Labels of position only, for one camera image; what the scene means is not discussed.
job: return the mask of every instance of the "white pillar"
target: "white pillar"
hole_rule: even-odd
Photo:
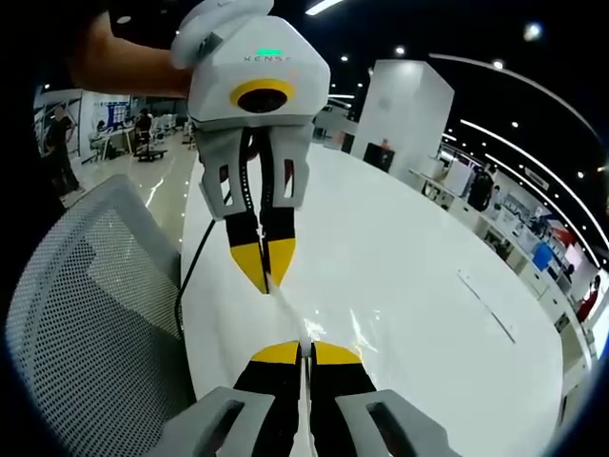
[[[435,157],[455,91],[426,62],[379,60],[374,68],[351,154],[386,139],[395,151],[389,174],[408,182]]]

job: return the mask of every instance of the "gray mesh backrest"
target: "gray mesh backrest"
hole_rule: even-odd
[[[75,455],[142,455],[191,405],[173,318],[180,255],[126,176],[72,207],[30,259],[10,305],[10,358]]]

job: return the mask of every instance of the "led strip light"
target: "led strip light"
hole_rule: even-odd
[[[480,60],[467,59],[465,57],[458,57],[456,55],[436,54],[436,53],[433,53],[433,52],[429,54],[429,57],[431,57],[432,59],[442,59],[442,60],[448,60],[448,61],[453,61],[453,62],[461,62],[463,64],[475,65],[477,67],[483,67],[485,69],[489,69],[489,70],[493,70],[493,71],[498,71],[499,73],[503,73],[503,74],[506,74],[506,75],[511,76],[513,78],[516,78],[516,79],[522,81],[523,83],[526,83],[529,86],[532,86],[535,89],[542,91],[547,96],[553,98],[555,101],[557,101],[558,103],[563,105],[566,109],[571,111],[571,113],[574,116],[576,116],[580,120],[580,122],[583,125],[585,125],[594,136],[597,137],[597,140],[599,140],[599,142],[600,142],[599,135],[592,128],[590,123],[588,121],[586,121],[586,119],[581,114],[579,114],[578,111],[575,108],[573,108],[567,102],[565,102],[560,97],[558,97],[554,92],[552,92],[551,90],[545,88],[541,84],[533,81],[532,79],[529,79],[529,78],[527,78],[525,76],[522,76],[521,74],[515,73],[514,71],[506,70],[504,67],[501,67],[500,69],[498,69],[493,64],[488,64],[486,62],[481,62]]]
[[[337,4],[341,3],[342,1],[343,0],[324,0],[323,2],[318,3],[314,7],[309,8],[306,11],[306,14],[309,15],[309,16],[316,16],[320,12],[325,11],[328,8],[331,8],[334,5],[337,5]]]
[[[486,133],[487,135],[492,136],[496,140],[501,141],[502,143],[504,143],[505,145],[509,146],[510,148],[515,150],[516,152],[519,152],[520,154],[522,154],[524,157],[526,157],[531,162],[533,162],[535,165],[537,165],[540,169],[542,169],[543,171],[548,173],[550,176],[552,176],[556,180],[556,182],[559,183],[562,186],[562,188],[565,189],[569,193],[569,195],[571,195],[573,197],[573,199],[576,202],[578,202],[580,207],[584,210],[584,212],[588,215],[588,217],[592,221],[592,224],[594,225],[594,227],[599,231],[600,237],[602,238],[602,241],[604,241],[605,246],[607,247],[607,249],[609,249],[609,239],[607,238],[607,235],[605,234],[605,232],[602,230],[602,227],[600,226],[599,221],[597,221],[597,219],[592,214],[592,211],[590,211],[590,209],[588,209],[588,207],[586,207],[583,204],[583,202],[576,195],[576,193],[574,191],[572,191],[571,188],[569,188],[566,184],[564,184],[564,182],[554,173],[554,171],[549,169],[546,165],[544,165],[542,162],[537,160],[535,157],[533,157],[531,154],[529,154],[524,149],[521,149],[518,146],[514,145],[513,143],[510,143],[509,141],[507,141],[505,138],[502,138],[502,137],[498,136],[497,133],[493,133],[492,131],[489,131],[487,129],[483,129],[480,126],[477,126],[476,124],[471,123],[469,121],[465,121],[463,119],[461,119],[461,123],[465,124],[468,127],[471,127],[472,129],[476,129],[476,130],[481,131],[482,133]]]
[[[564,212],[562,212],[562,210],[552,200],[550,200],[550,198],[545,193],[543,193],[541,190],[537,189],[529,180],[527,180],[524,176],[521,176],[515,170],[509,168],[502,161],[496,159],[495,157],[493,157],[490,154],[485,154],[485,156],[488,157],[493,162],[495,162],[497,165],[500,165],[500,166],[504,167],[505,169],[507,169],[508,171],[510,171],[512,174],[514,174],[514,176],[518,177],[524,184],[529,186],[543,200],[545,200],[548,203],[548,205],[550,205],[567,222],[567,224],[569,224],[571,229],[577,234],[577,236],[579,237],[579,239],[581,240],[583,245],[586,247],[588,252],[590,252],[590,256],[592,257],[594,264],[597,266],[597,268],[600,268],[599,259],[595,255],[594,251],[592,251],[592,249],[590,248],[590,245],[588,245],[588,242],[586,242],[586,240],[583,238],[583,235],[581,235],[580,231],[578,230],[578,227],[569,220],[569,218],[566,216],[566,214]]]

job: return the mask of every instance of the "green led light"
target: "green led light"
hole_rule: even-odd
[[[281,52],[281,50],[257,50],[256,51],[257,55],[282,55],[283,53]]]

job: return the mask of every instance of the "red object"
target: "red object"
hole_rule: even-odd
[[[577,241],[575,235],[569,230],[555,229],[554,233],[556,234],[557,238],[561,240],[562,243],[567,247],[569,247],[570,245],[575,245]]]
[[[590,292],[590,296],[587,300],[581,304],[580,310],[578,311],[578,320],[583,322],[590,314],[590,311],[594,307],[594,304],[597,302],[597,298],[599,298],[599,291],[595,290],[594,292]]]

